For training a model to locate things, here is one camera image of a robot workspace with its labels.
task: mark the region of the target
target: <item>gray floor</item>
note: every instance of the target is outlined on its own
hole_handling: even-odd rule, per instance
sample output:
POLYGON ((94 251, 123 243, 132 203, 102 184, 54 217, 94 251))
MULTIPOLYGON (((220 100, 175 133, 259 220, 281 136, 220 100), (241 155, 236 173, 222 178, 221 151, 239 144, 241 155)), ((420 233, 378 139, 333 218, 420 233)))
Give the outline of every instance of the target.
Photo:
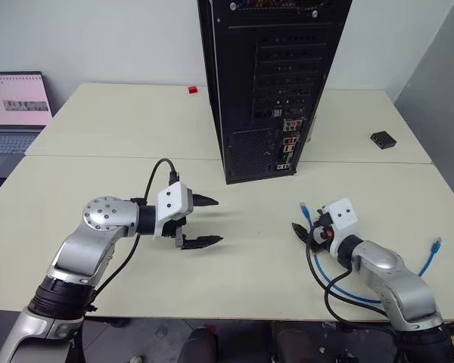
MULTIPOLYGON (((0 346, 11 329, 17 313, 0 312, 0 346)), ((361 363, 391 363, 394 348, 390 338, 377 331, 344 333, 333 323, 299 322, 309 332, 324 355, 334 362, 346 354, 361 363)), ((176 362, 183 343, 192 329, 208 325, 219 336, 222 363, 270 363, 270 325, 268 321, 194 319, 132 319, 126 327, 87 321, 84 347, 88 363, 125 363, 143 355, 147 363, 176 362)))

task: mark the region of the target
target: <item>laptop screen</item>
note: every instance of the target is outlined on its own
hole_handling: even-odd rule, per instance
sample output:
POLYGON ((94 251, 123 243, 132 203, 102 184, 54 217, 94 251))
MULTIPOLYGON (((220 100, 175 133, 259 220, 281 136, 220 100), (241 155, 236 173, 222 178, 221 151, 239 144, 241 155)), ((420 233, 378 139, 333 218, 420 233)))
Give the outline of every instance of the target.
POLYGON ((0 125, 46 126, 51 120, 40 72, 0 73, 0 125))

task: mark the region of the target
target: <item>computer tower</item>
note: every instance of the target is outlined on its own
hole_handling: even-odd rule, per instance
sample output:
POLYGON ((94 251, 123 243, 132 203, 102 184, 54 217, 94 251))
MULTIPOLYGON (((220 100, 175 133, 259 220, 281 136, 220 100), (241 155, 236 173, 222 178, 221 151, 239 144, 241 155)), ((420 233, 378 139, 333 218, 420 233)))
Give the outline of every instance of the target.
POLYGON ((198 0, 228 184, 293 175, 351 0, 198 0))

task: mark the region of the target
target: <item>small black box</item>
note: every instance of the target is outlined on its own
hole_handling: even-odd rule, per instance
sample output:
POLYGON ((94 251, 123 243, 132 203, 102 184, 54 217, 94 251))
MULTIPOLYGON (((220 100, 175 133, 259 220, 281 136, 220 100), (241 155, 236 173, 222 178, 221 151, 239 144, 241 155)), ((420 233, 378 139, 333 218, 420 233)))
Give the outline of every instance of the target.
POLYGON ((376 132, 370 137, 374 143, 376 143, 380 149, 388 149, 389 147, 393 147, 396 144, 396 141, 388 135, 386 131, 376 132))

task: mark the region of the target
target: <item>white table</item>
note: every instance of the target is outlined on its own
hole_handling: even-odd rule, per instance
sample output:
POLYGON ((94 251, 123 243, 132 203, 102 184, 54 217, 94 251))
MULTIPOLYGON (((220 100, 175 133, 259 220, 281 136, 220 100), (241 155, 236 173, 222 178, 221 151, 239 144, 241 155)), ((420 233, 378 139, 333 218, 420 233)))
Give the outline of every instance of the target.
MULTIPOLYGON (((220 160, 206 87, 81 85, 27 155, 220 160)), ((383 91, 326 90, 302 161, 430 163, 383 91), (370 139, 388 131, 397 144, 370 139)))
MULTIPOLYGON (((0 189, 0 309, 20 310, 28 303, 88 201, 108 194, 141 196, 154 162, 23 159, 0 189)), ((187 235, 225 239, 204 250, 181 251, 173 240, 142 237, 130 264, 100 295, 99 315, 329 320, 291 222, 303 222, 300 201, 315 209, 349 197, 360 237, 396 250, 412 270, 421 268, 434 237, 443 238, 424 279, 443 317, 454 319, 454 195, 431 164, 302 162, 294 177, 227 186, 218 160, 174 163, 194 192, 220 202, 196 209, 187 235)), ((165 187, 167 170, 158 171, 152 193, 165 187)), ((131 244, 118 242, 109 272, 131 244)), ((341 272, 327 256, 322 263, 332 277, 341 272)), ((355 277, 341 286, 370 296, 355 277)), ((345 318, 380 318, 343 303, 333 306, 345 318)))

